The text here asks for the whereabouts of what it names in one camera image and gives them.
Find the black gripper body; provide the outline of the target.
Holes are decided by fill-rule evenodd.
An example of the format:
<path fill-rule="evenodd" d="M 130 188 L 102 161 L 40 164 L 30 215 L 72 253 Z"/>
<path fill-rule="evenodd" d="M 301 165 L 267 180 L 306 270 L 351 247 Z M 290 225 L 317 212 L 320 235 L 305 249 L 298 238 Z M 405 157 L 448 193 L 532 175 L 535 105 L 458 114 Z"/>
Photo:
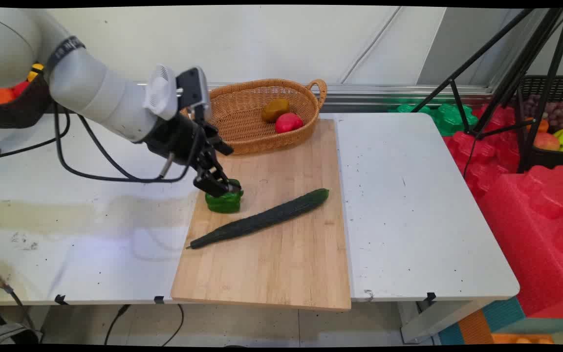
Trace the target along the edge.
<path fill-rule="evenodd" d="M 166 159 L 173 154 L 174 163 L 193 169 L 212 169 L 217 167 L 217 152 L 225 156 L 233 153 L 233 148 L 221 138 L 214 125 L 180 113 L 168 121 L 158 122 L 144 143 L 152 153 Z"/>

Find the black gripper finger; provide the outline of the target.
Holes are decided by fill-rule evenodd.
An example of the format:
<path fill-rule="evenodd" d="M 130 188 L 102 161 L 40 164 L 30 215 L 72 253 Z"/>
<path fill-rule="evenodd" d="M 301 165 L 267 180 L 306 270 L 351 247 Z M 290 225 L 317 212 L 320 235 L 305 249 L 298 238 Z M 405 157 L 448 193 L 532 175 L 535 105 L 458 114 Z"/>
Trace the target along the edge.
<path fill-rule="evenodd" d="M 210 174 L 212 179 L 212 190 L 210 194 L 243 194 L 243 190 L 239 183 L 231 181 L 228 176 L 226 176 L 223 168 L 217 160 L 217 154 L 215 149 L 209 150 L 209 159 L 211 163 Z"/>
<path fill-rule="evenodd" d="M 206 194 L 210 194 L 209 192 L 212 190 L 212 178 L 210 174 L 210 167 L 205 167 L 198 165 L 194 165 L 194 170 L 196 171 L 196 176 L 194 178 L 194 187 L 204 191 Z M 218 198 L 223 196 L 224 194 L 210 194 L 214 198 Z"/>

